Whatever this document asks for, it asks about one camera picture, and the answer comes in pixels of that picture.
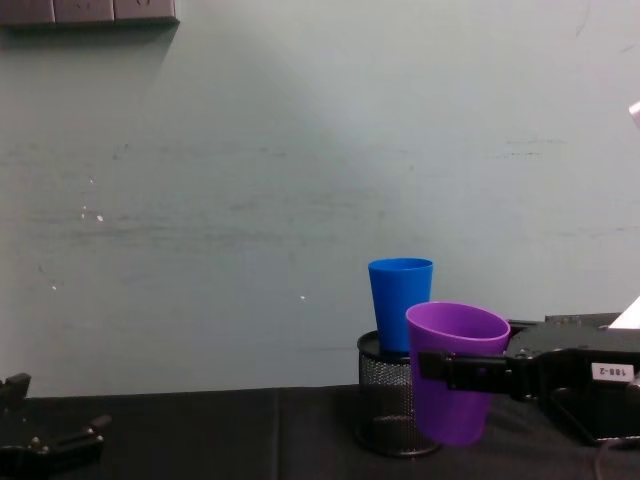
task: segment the mesh pencil holder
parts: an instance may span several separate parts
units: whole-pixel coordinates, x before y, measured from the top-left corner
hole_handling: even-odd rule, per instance
[[[378,332],[358,340],[359,398],[356,438],[367,449],[393,457],[416,457],[439,445],[415,423],[408,354],[385,352]]]

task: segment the table surface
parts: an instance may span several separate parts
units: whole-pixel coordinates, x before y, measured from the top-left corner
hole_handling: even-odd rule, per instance
[[[417,459],[363,450],[353,438],[357,387],[34,399],[53,432],[113,416],[99,475],[78,479],[591,479],[597,450],[535,405],[495,397],[484,437]],[[638,478],[640,453],[611,451],[605,479]]]

